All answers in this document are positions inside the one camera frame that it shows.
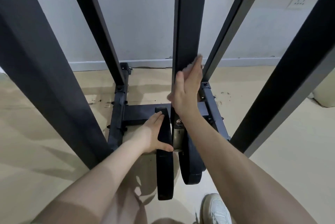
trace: power outlet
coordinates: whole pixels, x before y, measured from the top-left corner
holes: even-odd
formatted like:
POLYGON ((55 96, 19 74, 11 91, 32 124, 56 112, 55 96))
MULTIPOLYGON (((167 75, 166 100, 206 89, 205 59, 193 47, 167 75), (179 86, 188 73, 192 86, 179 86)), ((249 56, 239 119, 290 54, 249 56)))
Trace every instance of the power outlet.
POLYGON ((291 0, 287 9, 307 9, 312 0, 291 0))

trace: person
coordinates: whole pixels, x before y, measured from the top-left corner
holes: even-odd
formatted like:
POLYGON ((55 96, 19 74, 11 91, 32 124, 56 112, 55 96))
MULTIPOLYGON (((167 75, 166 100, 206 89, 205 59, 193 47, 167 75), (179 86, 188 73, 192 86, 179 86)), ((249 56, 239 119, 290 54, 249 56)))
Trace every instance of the person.
MULTIPOLYGON (((231 224, 231 213, 237 224, 315 224, 286 189, 200 115, 197 93, 202 79, 201 62, 202 57, 198 57, 187 78, 182 72, 176 74, 169 99, 219 192, 203 200, 203 223, 231 224)), ((173 151, 171 145, 157 139, 162 121, 161 112, 151 116, 130 140, 65 189, 32 223, 100 223, 121 181, 140 155, 156 149, 173 151)))

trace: weight plate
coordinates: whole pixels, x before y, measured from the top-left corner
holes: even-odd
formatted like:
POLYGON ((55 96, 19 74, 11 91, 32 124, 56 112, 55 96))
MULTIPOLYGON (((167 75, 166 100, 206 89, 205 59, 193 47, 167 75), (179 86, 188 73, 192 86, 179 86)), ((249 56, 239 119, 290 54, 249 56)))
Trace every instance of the weight plate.
POLYGON ((185 184, 198 184, 206 167, 190 135, 185 131, 182 152, 179 153, 179 165, 185 184))
MULTIPOLYGON (((167 108, 155 108, 155 112, 161 111, 164 120, 158 133, 158 140, 172 145, 170 119, 167 108)), ((157 149, 157 191, 158 200, 169 200, 173 197, 174 173, 173 173, 173 152, 157 149)))

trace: white wall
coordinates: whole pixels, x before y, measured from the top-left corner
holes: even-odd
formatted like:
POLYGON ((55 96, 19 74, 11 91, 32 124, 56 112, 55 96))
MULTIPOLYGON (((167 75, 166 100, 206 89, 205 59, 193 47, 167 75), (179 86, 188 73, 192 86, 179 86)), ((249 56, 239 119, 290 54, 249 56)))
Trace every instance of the white wall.
MULTIPOLYGON (((241 65, 278 62, 317 0, 311 0, 303 10, 287 9, 290 1, 256 0, 224 58, 233 61, 241 58, 244 61, 241 65), (277 59, 272 62, 249 59, 273 57, 277 59)), ((76 0, 39 2, 72 67, 105 68, 103 62, 87 63, 103 58, 76 0)), ((211 51, 232 2, 205 1, 199 44, 199 53, 204 57, 211 51)), ((99 3, 119 60, 146 61, 172 55, 174 0, 99 0, 99 3)))

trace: exercise machine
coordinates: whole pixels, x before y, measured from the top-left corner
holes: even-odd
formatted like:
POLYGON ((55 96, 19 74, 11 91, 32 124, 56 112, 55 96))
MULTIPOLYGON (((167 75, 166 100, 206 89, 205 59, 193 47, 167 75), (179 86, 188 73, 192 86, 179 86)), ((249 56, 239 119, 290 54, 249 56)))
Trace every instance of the exercise machine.
MULTIPOLYGON (((335 0, 318 0, 230 138, 209 79, 254 1, 234 0, 204 66, 198 103, 208 123, 248 157, 335 67, 335 0)), ((91 169, 122 144, 127 126, 162 111, 158 139, 179 152, 184 182, 199 183, 206 167, 173 107, 127 104, 131 68, 117 59, 98 0, 77 2, 116 85, 107 141, 37 0, 0 0, 0 66, 91 169)), ((204 2, 175 0, 172 85, 176 72, 198 54, 204 2)), ((158 198, 168 200, 173 197, 172 153, 158 150, 156 158, 158 198)))

